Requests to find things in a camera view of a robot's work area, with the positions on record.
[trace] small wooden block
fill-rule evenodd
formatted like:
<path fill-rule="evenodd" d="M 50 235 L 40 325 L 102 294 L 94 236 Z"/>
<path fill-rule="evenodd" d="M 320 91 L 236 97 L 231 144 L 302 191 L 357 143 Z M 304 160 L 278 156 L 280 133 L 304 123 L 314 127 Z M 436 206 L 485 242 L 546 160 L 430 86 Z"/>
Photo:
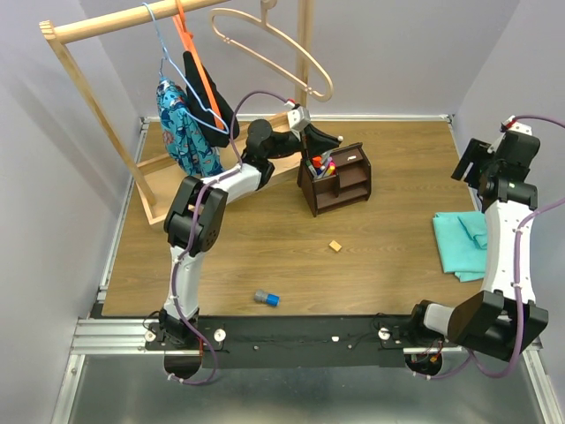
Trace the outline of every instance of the small wooden block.
<path fill-rule="evenodd" d="M 336 252 L 339 252 L 340 250 L 342 250 L 342 245 L 340 245 L 339 243 L 337 243 L 335 240 L 332 240 L 332 242 L 329 244 L 329 246 L 334 249 Z"/>

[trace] wooden rack pole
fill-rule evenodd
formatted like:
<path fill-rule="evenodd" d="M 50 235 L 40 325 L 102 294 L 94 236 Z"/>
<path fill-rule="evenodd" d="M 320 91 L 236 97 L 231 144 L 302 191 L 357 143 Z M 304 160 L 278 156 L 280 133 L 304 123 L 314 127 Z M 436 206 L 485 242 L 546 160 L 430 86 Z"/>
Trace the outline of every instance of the wooden rack pole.
<path fill-rule="evenodd" d="M 202 7 L 225 3 L 228 0 L 181 0 L 184 11 L 195 11 Z M 149 5 L 157 19 L 168 18 L 178 14 L 175 0 L 161 1 Z M 145 6 L 133 7 L 125 11 L 117 11 L 108 15 L 99 16 L 75 22 L 73 24 L 56 26 L 53 28 L 55 37 L 61 44 L 77 42 L 86 38 L 95 37 L 118 31 L 120 29 L 135 27 L 151 21 L 151 15 Z"/>
<path fill-rule="evenodd" d="M 55 55 L 61 62 L 63 68 L 71 77 L 71 80 L 74 82 L 74 85 L 77 86 L 82 97 L 85 99 L 90 110 L 94 113 L 98 122 L 100 123 L 102 129 L 108 135 L 109 140 L 111 141 L 112 145 L 122 157 L 122 160 L 127 166 L 128 170 L 133 175 L 135 182 L 139 186 L 139 189 L 146 195 L 147 201 L 149 204 L 154 205 L 156 203 L 156 198 L 154 196 L 153 191 L 149 187 L 149 184 L 145 180 L 145 177 L 139 170 L 137 164 L 130 156 L 128 151 L 124 148 L 124 145 L 120 142 L 119 137 L 117 136 L 117 132 L 106 117 L 102 106 L 99 104 L 98 100 L 94 95 L 93 89 L 88 84 L 87 78 L 85 77 L 84 73 L 80 70 L 79 66 L 77 65 L 74 57 L 72 57 L 71 52 L 67 49 L 67 46 L 62 44 L 58 39 L 57 35 L 53 31 L 53 25 L 50 21 L 45 21 L 40 24 L 41 32 L 47 40 L 49 46 L 55 52 Z"/>
<path fill-rule="evenodd" d="M 308 52 L 312 50 L 314 0 L 298 0 L 298 43 Z M 308 62 L 297 55 L 297 78 L 308 83 Z M 295 88 L 294 100 L 306 106 L 308 94 L 300 87 Z"/>

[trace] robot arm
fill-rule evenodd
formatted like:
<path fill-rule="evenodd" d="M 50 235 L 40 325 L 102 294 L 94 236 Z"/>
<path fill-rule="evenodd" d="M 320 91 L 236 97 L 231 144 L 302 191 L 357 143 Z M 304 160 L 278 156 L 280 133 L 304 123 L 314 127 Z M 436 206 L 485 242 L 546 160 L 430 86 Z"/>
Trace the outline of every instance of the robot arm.
<path fill-rule="evenodd" d="M 501 360 L 509 360 L 516 340 L 514 289 L 517 226 L 538 206 L 534 185 L 524 183 L 530 163 L 539 150 L 539 139 L 527 125 L 513 124 L 492 145 L 472 139 L 452 178 L 464 179 L 478 190 L 486 216 L 488 250 L 486 275 L 480 292 L 458 307 L 424 300 L 413 318 L 449 341 Z M 535 306 L 530 279 L 529 221 L 522 232 L 520 267 L 524 303 L 524 340 L 528 346 L 546 327 L 547 311 Z"/>
<path fill-rule="evenodd" d="M 341 138 L 335 138 L 317 130 L 310 123 L 306 108 L 299 105 L 288 113 L 290 132 L 274 132 L 265 119 L 253 121 L 248 129 L 243 163 L 214 177 L 199 180 L 187 177 L 181 183 L 165 219 L 164 229 L 169 235 L 172 266 L 188 247 L 194 226 L 193 243 L 188 254 L 177 265 L 176 287 L 183 315 L 191 319 L 198 312 L 198 288 L 202 262 L 207 251 L 214 245 L 220 233 L 225 207 L 248 193 L 263 187 L 273 175 L 274 165 L 268 159 L 285 157 L 302 152 L 303 156 L 318 155 L 337 148 Z M 194 225 L 194 203 L 201 190 L 199 216 Z M 164 325 L 176 328 L 178 320 L 172 291 L 163 307 L 160 320 Z"/>

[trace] white wall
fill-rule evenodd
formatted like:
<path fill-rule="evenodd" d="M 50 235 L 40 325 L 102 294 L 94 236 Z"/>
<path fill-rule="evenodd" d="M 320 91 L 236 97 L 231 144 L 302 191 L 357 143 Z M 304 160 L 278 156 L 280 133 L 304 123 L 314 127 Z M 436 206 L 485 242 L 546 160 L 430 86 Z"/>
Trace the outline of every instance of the white wall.
<path fill-rule="evenodd" d="M 80 0 L 89 17 L 139 5 L 140 0 Z M 311 101 L 323 114 L 444 114 L 455 112 L 506 26 L 518 0 L 316 0 L 313 55 L 335 84 L 329 102 Z M 259 15 L 259 0 L 233 0 L 230 7 Z M 296 34 L 296 0 L 282 0 L 270 21 Z M 203 63 L 233 106 L 256 88 L 293 96 L 285 79 L 221 42 L 208 24 L 209 9 L 187 14 Z M 264 52 L 294 72 L 295 56 L 268 34 L 235 20 L 218 18 L 235 40 Z M 181 44 L 171 19 L 160 21 L 169 50 L 181 63 Z M 101 37 L 102 44 L 136 110 L 156 116 L 154 91 L 161 48 L 146 24 Z M 168 67 L 168 74 L 176 77 Z M 266 97 L 249 101 L 243 112 L 266 113 L 280 105 Z"/>
<path fill-rule="evenodd" d="M 38 23 L 76 0 L 0 14 L 0 419 L 50 422 L 77 317 L 94 302 L 128 173 Z M 139 117 L 99 41 L 71 50 L 133 151 Z"/>
<path fill-rule="evenodd" d="M 469 138 L 492 141 L 510 115 L 534 113 L 565 120 L 565 39 L 562 0 L 523 0 L 456 115 L 456 142 L 461 152 Z M 541 149 L 528 182 L 539 189 L 539 205 L 565 196 L 565 130 L 528 121 Z M 531 241 L 531 271 L 537 303 L 549 310 L 542 336 L 543 358 L 565 408 L 563 325 L 565 324 L 565 208 L 536 218 Z"/>

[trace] teal towel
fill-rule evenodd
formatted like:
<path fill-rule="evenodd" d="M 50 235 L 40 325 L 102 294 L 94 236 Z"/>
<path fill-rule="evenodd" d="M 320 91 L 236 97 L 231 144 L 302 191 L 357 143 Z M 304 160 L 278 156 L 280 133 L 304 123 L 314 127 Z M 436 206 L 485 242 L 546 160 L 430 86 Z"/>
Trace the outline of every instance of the teal towel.
<path fill-rule="evenodd" d="M 482 213 L 439 212 L 433 218 L 433 229 L 443 272 L 455 273 L 461 282 L 485 276 L 486 221 Z"/>

